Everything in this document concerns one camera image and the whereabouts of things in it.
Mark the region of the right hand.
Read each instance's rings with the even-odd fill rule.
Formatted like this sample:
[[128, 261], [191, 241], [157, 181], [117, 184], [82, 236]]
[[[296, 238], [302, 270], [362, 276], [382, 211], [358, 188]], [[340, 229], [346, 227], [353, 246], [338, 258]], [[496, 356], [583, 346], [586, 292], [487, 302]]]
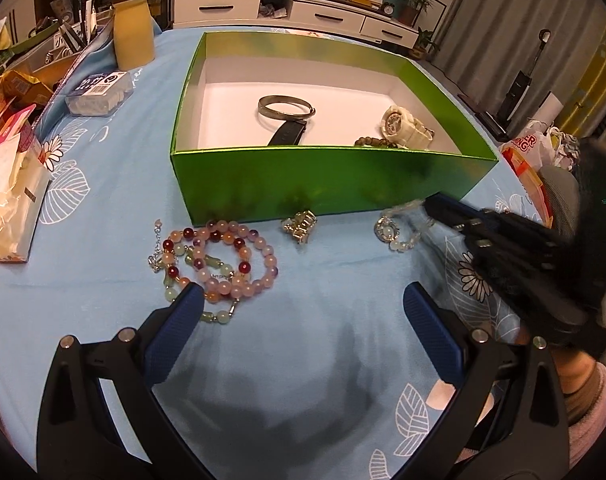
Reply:
[[594, 358], [580, 350], [564, 347], [549, 347], [549, 350], [559, 376], [565, 379], [589, 375], [596, 365]]

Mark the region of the pink right sleeve forearm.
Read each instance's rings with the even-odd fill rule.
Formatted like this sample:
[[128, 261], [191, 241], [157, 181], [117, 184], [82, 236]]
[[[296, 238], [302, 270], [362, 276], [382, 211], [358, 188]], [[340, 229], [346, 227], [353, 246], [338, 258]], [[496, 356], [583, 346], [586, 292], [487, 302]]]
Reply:
[[559, 376], [568, 415], [570, 467], [574, 467], [606, 428], [606, 367], [596, 361], [589, 375]]

